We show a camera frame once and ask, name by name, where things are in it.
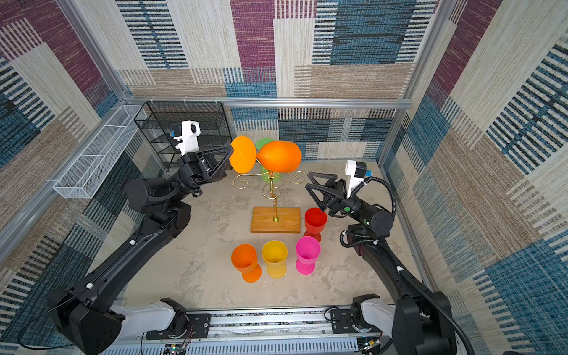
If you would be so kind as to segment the green wine glass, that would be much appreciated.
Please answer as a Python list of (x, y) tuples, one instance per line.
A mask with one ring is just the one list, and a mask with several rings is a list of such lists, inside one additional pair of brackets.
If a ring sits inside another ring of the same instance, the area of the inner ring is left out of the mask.
[(263, 176), (265, 181), (269, 180), (270, 173), (272, 173), (273, 182), (276, 183), (280, 180), (282, 163), (279, 143), (279, 141), (274, 141), (271, 138), (262, 138), (256, 143), (257, 161), (262, 167), (261, 171), (266, 173)]

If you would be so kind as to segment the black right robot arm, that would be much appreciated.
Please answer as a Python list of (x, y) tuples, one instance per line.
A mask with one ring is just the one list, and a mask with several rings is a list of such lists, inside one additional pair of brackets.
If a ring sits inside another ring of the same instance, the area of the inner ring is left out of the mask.
[(441, 292), (433, 292), (404, 266), (387, 243), (396, 216), (396, 200), (391, 208), (370, 204), (358, 192), (371, 182), (391, 191), (389, 183), (379, 177), (365, 177), (353, 191), (336, 175), (309, 172), (306, 190), (319, 209), (331, 217), (350, 217), (354, 224), (340, 234), (340, 244), (353, 248), (374, 271), (391, 295), (393, 305), (379, 297), (356, 297), (351, 305), (354, 327), (359, 332), (377, 328), (380, 344), (370, 354), (393, 349), (398, 354), (456, 354), (455, 322), (451, 305)]

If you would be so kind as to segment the red wine glass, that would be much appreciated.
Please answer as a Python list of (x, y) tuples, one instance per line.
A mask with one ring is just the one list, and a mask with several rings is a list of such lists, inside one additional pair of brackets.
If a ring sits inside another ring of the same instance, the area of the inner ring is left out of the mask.
[(322, 240), (321, 233), (325, 229), (328, 217), (327, 214), (322, 212), (319, 208), (311, 208), (306, 211), (304, 222), (306, 231), (305, 237), (312, 237), (319, 243)]

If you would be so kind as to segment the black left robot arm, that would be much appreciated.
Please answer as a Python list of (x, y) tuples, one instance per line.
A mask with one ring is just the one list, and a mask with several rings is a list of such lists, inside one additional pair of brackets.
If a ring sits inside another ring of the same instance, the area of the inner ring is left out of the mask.
[(55, 288), (48, 312), (59, 332), (85, 354), (100, 354), (126, 329), (127, 318), (111, 309), (120, 291), (163, 247), (177, 238), (191, 219), (187, 195), (226, 177), (234, 150), (222, 146), (189, 152), (178, 160), (170, 177), (131, 180), (124, 187), (131, 209), (143, 220), (131, 236), (101, 265), (70, 288)]

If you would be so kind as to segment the pink wine glass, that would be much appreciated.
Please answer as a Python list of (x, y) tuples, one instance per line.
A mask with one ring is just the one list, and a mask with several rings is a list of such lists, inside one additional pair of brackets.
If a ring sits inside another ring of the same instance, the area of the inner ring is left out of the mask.
[(320, 243), (313, 237), (303, 237), (297, 241), (295, 250), (297, 271), (302, 275), (311, 275), (321, 253)]

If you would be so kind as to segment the yellow wine glass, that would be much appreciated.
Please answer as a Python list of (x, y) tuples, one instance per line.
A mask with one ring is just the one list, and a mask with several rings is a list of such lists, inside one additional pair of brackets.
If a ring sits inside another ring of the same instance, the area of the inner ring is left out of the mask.
[(286, 260), (288, 248), (281, 241), (267, 242), (261, 251), (262, 258), (267, 266), (267, 272), (273, 279), (280, 279), (287, 273)]

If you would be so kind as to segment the orange wine glass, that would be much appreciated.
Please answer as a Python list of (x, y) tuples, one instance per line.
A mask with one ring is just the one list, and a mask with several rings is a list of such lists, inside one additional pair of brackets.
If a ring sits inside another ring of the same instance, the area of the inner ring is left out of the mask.
[(262, 269), (258, 265), (257, 251), (252, 245), (239, 245), (232, 252), (231, 262), (247, 283), (255, 283), (260, 279)]
[(250, 138), (238, 136), (231, 148), (229, 162), (239, 174), (250, 173), (257, 162), (269, 172), (295, 172), (303, 158), (299, 146), (290, 141), (270, 141), (257, 150)]

